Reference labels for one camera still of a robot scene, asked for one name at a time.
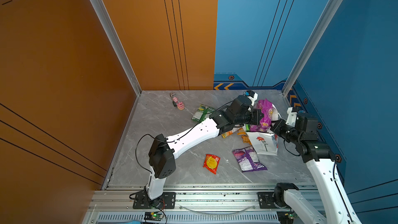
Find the purple grape snack bag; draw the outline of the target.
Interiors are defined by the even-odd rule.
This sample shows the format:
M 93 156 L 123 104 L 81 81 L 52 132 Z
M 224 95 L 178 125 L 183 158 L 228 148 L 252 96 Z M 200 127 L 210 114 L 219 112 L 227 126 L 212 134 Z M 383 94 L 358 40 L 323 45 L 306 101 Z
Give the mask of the purple grape snack bag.
M 266 133 L 272 124 L 273 116 L 273 104 L 268 100 L 259 100 L 255 105 L 256 110 L 260 110 L 263 117 L 260 119 L 257 125 L 246 125 L 245 130 L 249 132 L 261 132 Z

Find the green twin snack pack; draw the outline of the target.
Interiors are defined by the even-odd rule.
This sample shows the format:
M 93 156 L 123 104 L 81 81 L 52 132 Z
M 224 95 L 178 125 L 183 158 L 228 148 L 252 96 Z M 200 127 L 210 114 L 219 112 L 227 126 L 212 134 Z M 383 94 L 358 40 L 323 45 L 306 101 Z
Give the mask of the green twin snack pack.
M 209 115 L 214 112 L 216 109 L 207 105 L 200 104 L 198 110 L 193 114 L 191 120 L 196 121 L 196 122 L 202 122 L 206 118 L 209 117 Z

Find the white floral paper bag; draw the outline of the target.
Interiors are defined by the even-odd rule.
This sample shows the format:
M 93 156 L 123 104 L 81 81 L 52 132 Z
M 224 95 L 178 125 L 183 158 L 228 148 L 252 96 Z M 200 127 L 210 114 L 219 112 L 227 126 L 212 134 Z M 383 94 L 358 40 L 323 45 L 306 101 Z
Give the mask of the white floral paper bag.
M 277 121 L 280 119 L 280 114 L 278 110 L 273 105 L 273 116 L 272 116 L 272 123 L 273 121 Z M 269 155 L 269 156 L 276 156 L 278 153 L 278 135 L 269 129 L 266 133 L 261 132 L 249 132 L 246 131 L 251 145 L 259 155 Z

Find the purple white snack bag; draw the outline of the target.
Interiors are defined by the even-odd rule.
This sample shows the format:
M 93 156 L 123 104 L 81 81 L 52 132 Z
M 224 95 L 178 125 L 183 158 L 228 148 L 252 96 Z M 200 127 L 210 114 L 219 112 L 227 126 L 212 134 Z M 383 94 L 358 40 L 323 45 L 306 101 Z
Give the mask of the purple white snack bag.
M 242 172 L 267 171 L 267 167 L 259 161 L 258 155 L 252 146 L 233 150 L 232 153 Z

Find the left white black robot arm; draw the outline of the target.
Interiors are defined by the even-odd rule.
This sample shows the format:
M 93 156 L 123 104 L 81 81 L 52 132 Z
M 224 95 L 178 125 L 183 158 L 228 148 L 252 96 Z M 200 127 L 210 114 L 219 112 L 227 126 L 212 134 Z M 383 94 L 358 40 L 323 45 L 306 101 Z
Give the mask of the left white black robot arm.
M 257 99 L 258 94 L 248 90 L 192 128 L 168 137 L 162 134 L 154 137 L 148 153 L 151 171 L 145 188 L 148 199 L 162 196 L 166 178 L 176 170 L 175 160 L 185 151 L 233 128 L 259 124 L 264 114 L 254 108 Z

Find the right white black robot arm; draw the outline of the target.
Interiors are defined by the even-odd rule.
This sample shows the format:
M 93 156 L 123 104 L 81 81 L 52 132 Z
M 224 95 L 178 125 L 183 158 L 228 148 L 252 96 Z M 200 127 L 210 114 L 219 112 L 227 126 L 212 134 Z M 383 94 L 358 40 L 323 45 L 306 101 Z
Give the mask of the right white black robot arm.
M 295 122 L 274 121 L 271 131 L 295 145 L 298 155 L 309 169 L 317 186 L 325 215 L 316 210 L 293 183 L 278 183 L 274 203 L 289 207 L 305 224 L 359 224 L 337 169 L 337 157 L 327 143 L 319 141 L 318 120 L 307 113 L 294 115 Z

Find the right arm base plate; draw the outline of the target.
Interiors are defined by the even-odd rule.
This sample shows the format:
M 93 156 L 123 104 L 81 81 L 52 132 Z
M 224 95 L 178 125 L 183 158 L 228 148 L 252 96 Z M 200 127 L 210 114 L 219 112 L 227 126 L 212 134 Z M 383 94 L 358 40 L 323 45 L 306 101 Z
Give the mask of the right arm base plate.
M 273 192 L 258 192 L 257 196 L 260 209 L 282 209 L 287 207 L 287 205 L 285 205 L 284 203 L 277 203 Z

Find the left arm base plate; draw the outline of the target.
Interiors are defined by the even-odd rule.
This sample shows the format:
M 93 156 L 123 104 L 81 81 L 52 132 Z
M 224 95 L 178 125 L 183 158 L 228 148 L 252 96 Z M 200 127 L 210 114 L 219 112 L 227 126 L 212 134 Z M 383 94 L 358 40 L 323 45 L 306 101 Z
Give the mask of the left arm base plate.
M 133 209 L 174 209 L 176 203 L 175 192 L 164 192 L 160 197 L 151 200 L 143 190 L 132 193 L 129 198 L 133 200 Z

